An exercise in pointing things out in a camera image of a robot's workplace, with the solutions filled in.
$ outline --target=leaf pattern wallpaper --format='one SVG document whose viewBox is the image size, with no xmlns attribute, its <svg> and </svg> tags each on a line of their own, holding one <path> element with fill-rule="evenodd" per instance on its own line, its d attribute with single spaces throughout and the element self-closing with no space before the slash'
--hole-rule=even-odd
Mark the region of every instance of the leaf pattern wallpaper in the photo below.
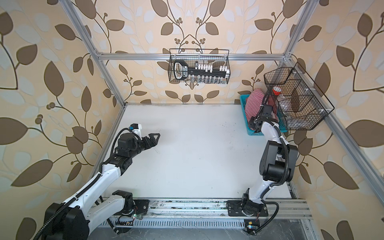
<svg viewBox="0 0 384 240">
<path fill-rule="evenodd" d="M 4 239 L 30 239 L 85 184 L 120 110 L 57 2 L 0 1 Z"/>
<path fill-rule="evenodd" d="M 377 0 L 320 0 L 292 55 L 382 176 L 383 12 Z M 286 136 L 300 153 L 293 181 L 322 237 L 381 239 L 384 209 L 327 125 Z"/>
<path fill-rule="evenodd" d="M 303 0 L 73 0 L 98 51 L 283 53 Z"/>
</svg>

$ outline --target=red cloth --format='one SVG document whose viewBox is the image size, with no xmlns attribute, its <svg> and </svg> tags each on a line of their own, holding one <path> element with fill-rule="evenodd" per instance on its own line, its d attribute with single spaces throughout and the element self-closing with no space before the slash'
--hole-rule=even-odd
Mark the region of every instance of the red cloth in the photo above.
<svg viewBox="0 0 384 240">
<path fill-rule="evenodd" d="M 260 106 L 263 103 L 263 98 L 264 98 L 264 93 L 261 91 L 260 88 L 255 89 L 249 95 L 245 103 L 245 116 L 247 118 L 247 121 L 249 121 L 251 117 L 257 116 L 257 114 L 260 111 Z M 268 105 L 271 105 L 273 108 L 273 113 L 272 113 L 273 118 L 278 120 L 276 116 L 277 108 L 271 97 L 268 98 Z"/>
</svg>

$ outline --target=red and white striped fabric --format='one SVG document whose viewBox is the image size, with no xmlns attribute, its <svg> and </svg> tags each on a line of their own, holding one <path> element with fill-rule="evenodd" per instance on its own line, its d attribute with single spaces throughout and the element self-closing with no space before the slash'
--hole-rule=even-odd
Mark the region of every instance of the red and white striped fabric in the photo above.
<svg viewBox="0 0 384 240">
<path fill-rule="evenodd" d="M 259 113 L 261 104 L 263 102 L 264 93 L 260 88 L 255 89 L 247 98 L 245 103 L 245 116 L 247 117 L 247 121 L 251 119 L 251 117 L 257 116 Z M 277 116 L 272 113 L 273 118 L 278 119 Z"/>
</svg>

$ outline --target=brown leaf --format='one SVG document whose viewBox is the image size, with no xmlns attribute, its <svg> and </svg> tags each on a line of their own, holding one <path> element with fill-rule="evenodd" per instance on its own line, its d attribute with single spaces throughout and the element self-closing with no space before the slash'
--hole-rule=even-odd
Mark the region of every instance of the brown leaf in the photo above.
<svg viewBox="0 0 384 240">
<path fill-rule="evenodd" d="M 321 31 L 320 26 L 318 25 L 310 26 L 310 28 L 308 28 L 308 30 L 304 34 L 304 41 L 308 42 L 308 41 L 314 40 L 315 37 L 319 35 L 320 31 Z"/>
<path fill-rule="evenodd" d="M 299 145 L 304 139 L 307 138 L 307 130 L 296 130 L 293 134 L 293 141 Z"/>
<path fill-rule="evenodd" d="M 384 126 L 371 120 L 358 120 L 347 127 L 347 131 L 360 147 L 384 145 Z"/>
<path fill-rule="evenodd" d="M 14 187 L 25 187 L 32 185 L 45 177 L 52 169 L 53 162 L 48 159 L 35 162 L 25 169 L 11 184 Z"/>
<path fill-rule="evenodd" d="M 11 16 L 7 12 L 0 14 L 0 33 L 1 35 L 7 35 L 13 30 L 13 21 Z"/>
<path fill-rule="evenodd" d="M 358 32 L 367 37 L 372 31 L 373 22 L 368 14 L 363 13 L 358 22 Z"/>
<path fill-rule="evenodd" d="M 304 179 L 307 183 L 312 184 L 312 182 L 311 182 L 311 178 L 310 178 L 310 176 L 309 176 L 309 174 L 308 174 L 308 171 L 307 171 L 307 169 L 304 167 L 303 164 L 300 164 L 300 165 L 299 165 L 299 171 L 300 171 L 300 174 L 301 174 L 301 176 L 303 177 L 303 179 Z"/>
<path fill-rule="evenodd" d="M 16 233 L 16 240 L 30 240 L 36 231 L 36 222 L 30 217 L 23 218 Z"/>
<path fill-rule="evenodd" d="M 266 54 L 266 51 L 265 50 L 259 50 L 259 51 L 253 52 L 252 54 Z"/>
<path fill-rule="evenodd" d="M 141 80 L 136 80 L 136 81 L 133 82 L 133 85 L 134 85 L 134 86 L 140 86 L 141 83 L 142 83 Z"/>
<path fill-rule="evenodd" d="M 337 236 L 340 240 L 353 240 L 353 233 L 348 221 L 340 221 L 336 226 Z"/>
<path fill-rule="evenodd" d="M 99 121 L 97 122 L 96 127 L 95 127 L 95 129 L 93 130 L 93 134 L 95 134 L 96 136 L 99 135 L 100 130 L 101 130 L 101 120 L 99 120 Z"/>
<path fill-rule="evenodd" d="M 303 73 L 305 73 L 305 71 L 306 71 L 306 66 L 305 66 L 305 61 L 304 61 L 303 59 L 301 59 L 301 58 L 298 58 L 298 59 L 297 59 L 297 66 L 299 67 L 299 69 L 300 69 Z"/>
<path fill-rule="evenodd" d="M 248 81 L 248 80 L 242 80 L 241 83 L 242 83 L 243 85 L 246 85 L 246 86 L 250 86 L 250 85 L 251 85 L 251 82 Z"/>
<path fill-rule="evenodd" d="M 81 143 L 86 143 L 88 142 L 88 131 L 83 128 L 83 127 L 73 127 L 72 128 L 73 135 L 81 142 Z"/>
<path fill-rule="evenodd" d="M 312 146 L 313 146 L 313 139 L 306 138 L 299 144 L 299 146 L 297 146 L 297 148 L 299 150 L 299 153 L 305 156 L 311 153 Z"/>
<path fill-rule="evenodd" d="M 81 107 L 83 108 L 84 112 L 88 112 L 91 108 L 92 104 L 92 97 L 91 92 L 89 91 L 88 86 L 84 88 L 83 94 L 81 95 Z"/>
<path fill-rule="evenodd" d="M 209 6 L 209 13 L 212 17 L 219 16 L 225 8 L 226 0 L 214 0 Z"/>
<path fill-rule="evenodd" d="M 290 18 L 297 13 L 304 0 L 286 0 L 283 6 L 283 15 Z"/>
<path fill-rule="evenodd" d="M 209 33 L 211 35 L 218 35 L 218 29 L 217 29 L 216 24 L 214 24 L 214 23 L 211 23 L 211 22 L 206 23 L 205 30 L 207 31 L 207 33 Z"/>
<path fill-rule="evenodd" d="M 67 40 L 74 40 L 76 35 L 70 26 L 66 24 L 58 24 L 55 26 L 56 31 Z"/>
<path fill-rule="evenodd" d="M 13 118 L 0 118 L 0 145 L 20 140 L 28 131 L 27 126 Z"/>
<path fill-rule="evenodd" d="M 219 92 L 219 90 L 210 91 L 209 93 L 207 93 L 207 98 L 214 98 L 219 94 Z"/>
<path fill-rule="evenodd" d="M 128 75 L 128 71 L 125 69 L 125 67 L 123 67 L 121 64 L 119 64 L 119 69 L 122 73 L 124 73 L 125 75 Z"/>
<path fill-rule="evenodd" d="M 183 103 L 187 103 L 190 99 L 191 99 L 191 95 L 188 94 L 188 95 L 184 95 L 184 96 L 181 98 L 181 101 L 182 101 Z"/>
<path fill-rule="evenodd" d="M 73 61 L 73 72 L 76 73 L 80 71 L 83 66 L 83 57 L 78 57 Z"/>
<path fill-rule="evenodd" d="M 195 100 L 198 102 L 198 103 L 202 103 L 203 101 L 204 101 L 204 98 L 203 98 L 203 96 L 201 96 L 201 95 L 196 95 L 195 94 Z"/>
<path fill-rule="evenodd" d="M 218 48 L 213 49 L 209 54 L 218 54 Z"/>
<path fill-rule="evenodd" d="M 172 83 L 172 84 L 179 84 L 179 83 L 180 83 L 180 80 L 178 80 L 178 79 L 173 79 L 173 80 L 170 80 L 170 83 Z"/>
<path fill-rule="evenodd" d="M 145 100 L 141 101 L 140 103 L 142 103 L 142 104 L 151 104 L 152 102 L 151 102 L 150 99 L 145 99 Z"/>
<path fill-rule="evenodd" d="M 323 235 L 324 240 L 335 240 L 333 238 L 333 236 L 331 234 L 329 234 L 326 230 L 323 230 L 323 229 L 320 229 L 320 230 L 321 230 L 321 234 Z"/>
<path fill-rule="evenodd" d="M 79 154 L 83 150 L 83 144 L 75 137 L 66 137 L 65 143 L 68 150 L 73 154 Z"/>
<path fill-rule="evenodd" d="M 172 23 L 164 23 L 161 27 L 160 34 L 167 36 L 170 35 L 173 32 L 173 24 Z"/>
<path fill-rule="evenodd" d="M 47 0 L 47 3 L 49 5 L 56 5 L 59 2 L 59 0 Z"/>
<path fill-rule="evenodd" d="M 44 71 L 44 82 L 48 90 L 51 91 L 53 95 L 58 97 L 64 90 L 64 80 L 59 72 L 59 69 L 51 61 L 47 65 Z"/>
<path fill-rule="evenodd" d="M 261 64 L 257 69 L 256 69 L 256 75 L 260 74 L 264 70 L 264 64 Z"/>
<path fill-rule="evenodd" d="M 172 91 L 166 91 L 166 95 L 170 98 L 179 98 L 179 96 L 177 95 L 177 93 L 175 92 L 172 92 Z"/>
<path fill-rule="evenodd" d="M 237 92 L 238 94 L 240 95 L 244 95 L 244 94 L 251 94 L 251 91 L 240 91 L 240 92 Z"/>
<path fill-rule="evenodd" d="M 163 0 L 151 0 L 151 5 L 157 15 L 161 17 L 166 17 L 168 15 L 168 7 Z"/>
<path fill-rule="evenodd" d="M 91 30 L 89 29 L 88 25 L 85 25 L 84 27 L 85 27 L 85 30 L 87 30 L 89 37 L 92 38 Z"/>
<path fill-rule="evenodd" d="M 108 20 L 105 25 L 111 31 L 120 31 L 124 27 L 124 21 L 118 19 Z"/>
<path fill-rule="evenodd" d="M 16 52 L 16 58 L 20 64 L 28 65 L 31 64 L 37 56 L 37 45 L 29 45 L 20 48 Z"/>
<path fill-rule="evenodd" d="M 168 68 L 170 67 L 169 66 L 169 63 L 167 62 L 157 62 L 157 64 L 164 70 L 168 71 Z"/>
<path fill-rule="evenodd" d="M 296 89 L 293 91 L 290 101 L 292 111 L 294 113 L 297 113 L 300 110 L 300 97 Z"/>
<path fill-rule="evenodd" d="M 323 7 L 327 6 L 329 4 L 329 0 L 320 0 L 319 4 Z"/>
<path fill-rule="evenodd" d="M 68 176 L 67 182 L 70 182 L 73 179 L 75 179 L 77 177 L 77 175 L 79 175 L 80 170 L 81 170 L 81 163 L 78 162 L 75 166 L 73 166 L 73 168 L 72 168 L 72 170 Z"/>
<path fill-rule="evenodd" d="M 359 189 L 352 177 L 334 162 L 325 162 L 324 170 L 328 177 L 337 185 L 345 189 Z"/>
<path fill-rule="evenodd" d="M 323 65 L 320 67 L 319 71 L 316 74 L 314 82 L 314 88 L 320 96 L 323 96 L 324 93 L 326 93 L 326 91 L 328 90 L 329 85 L 331 84 L 331 72 L 329 71 L 329 68 L 326 63 L 323 63 Z"/>
<path fill-rule="evenodd" d="M 339 63 L 344 67 L 351 66 L 355 60 L 355 54 L 353 51 L 342 46 L 336 47 L 336 56 L 337 60 L 339 60 Z"/>
<path fill-rule="evenodd" d="M 75 0 L 74 2 L 87 18 L 94 19 L 96 17 L 96 7 L 91 0 Z"/>
<path fill-rule="evenodd" d="M 90 72 L 90 74 L 93 76 L 93 62 L 92 62 L 92 59 L 88 58 L 87 59 L 87 65 L 88 65 L 88 70 Z"/>
<path fill-rule="evenodd" d="M 290 32 L 289 32 L 289 37 L 292 36 L 292 33 L 293 33 L 293 31 L 295 30 L 295 27 L 296 27 L 296 24 L 293 24 L 292 27 L 291 27 L 291 30 L 290 30 Z"/>
<path fill-rule="evenodd" d="M 273 21 L 267 18 L 263 18 L 256 20 L 255 25 L 259 30 L 267 31 L 273 28 Z"/>
<path fill-rule="evenodd" d="M 106 88 L 106 89 L 103 91 L 103 94 L 104 94 L 104 96 L 105 96 L 106 98 L 110 98 L 111 95 L 112 95 L 112 93 L 111 93 L 111 91 L 110 91 L 109 88 Z"/>
<path fill-rule="evenodd" d="M 135 91 L 134 94 L 135 94 L 136 96 L 143 96 L 143 95 L 147 94 L 147 92 L 143 92 L 143 91 Z"/>
</svg>

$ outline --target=white arm segment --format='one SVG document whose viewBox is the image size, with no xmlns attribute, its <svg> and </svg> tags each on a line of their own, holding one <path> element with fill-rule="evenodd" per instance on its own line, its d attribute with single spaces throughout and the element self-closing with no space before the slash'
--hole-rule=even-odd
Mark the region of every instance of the white arm segment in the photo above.
<svg viewBox="0 0 384 240">
<path fill-rule="evenodd" d="M 276 122 L 273 123 L 274 126 L 277 126 L 279 127 L 279 124 L 277 124 Z M 281 138 L 283 139 L 283 141 L 285 142 L 286 145 L 288 145 L 289 143 L 287 142 L 287 140 L 285 140 L 284 138 L 284 135 L 282 135 L 280 138 L 279 138 L 279 133 L 276 131 L 276 129 L 269 123 L 267 122 L 263 122 L 263 125 L 262 125 L 262 133 L 264 134 L 265 138 L 268 140 L 271 140 L 271 141 L 275 141 L 277 143 L 281 143 Z M 251 188 L 249 188 L 249 199 L 251 201 L 253 201 L 254 203 L 257 203 L 257 204 L 262 204 L 263 202 L 261 201 L 261 194 L 265 191 L 265 189 L 269 188 L 269 185 L 273 183 L 273 181 L 264 181 L 261 183 L 261 184 L 257 184 Z M 273 189 L 275 189 L 276 186 L 273 186 L 272 188 L 269 189 L 269 191 L 264 195 L 263 197 L 263 200 L 265 200 L 268 195 L 272 192 Z"/>
<path fill-rule="evenodd" d="M 106 219 L 115 214 L 116 212 L 120 212 L 125 204 L 125 199 L 119 195 L 112 195 L 107 200 L 105 200 L 102 204 L 92 208 L 87 215 L 85 215 L 85 219 L 89 220 L 89 234 L 102 224 Z"/>
<path fill-rule="evenodd" d="M 76 191 L 75 194 L 64 200 L 64 202 L 68 202 L 72 198 L 76 197 L 76 194 L 78 194 L 86 186 L 88 186 L 99 173 L 100 172 L 96 173 L 95 176 L 91 180 L 89 180 L 80 190 Z M 99 198 L 99 196 L 101 196 L 101 194 L 107 189 L 107 187 L 109 187 L 109 185 L 116 181 L 120 176 L 120 168 L 116 167 L 113 164 L 103 165 L 102 176 L 99 178 L 99 180 L 83 195 L 81 195 L 78 200 L 74 201 L 71 205 L 69 205 L 69 207 L 80 206 L 80 209 L 82 210 L 84 216 L 86 216 L 88 211 L 91 209 L 92 205 Z"/>
</svg>

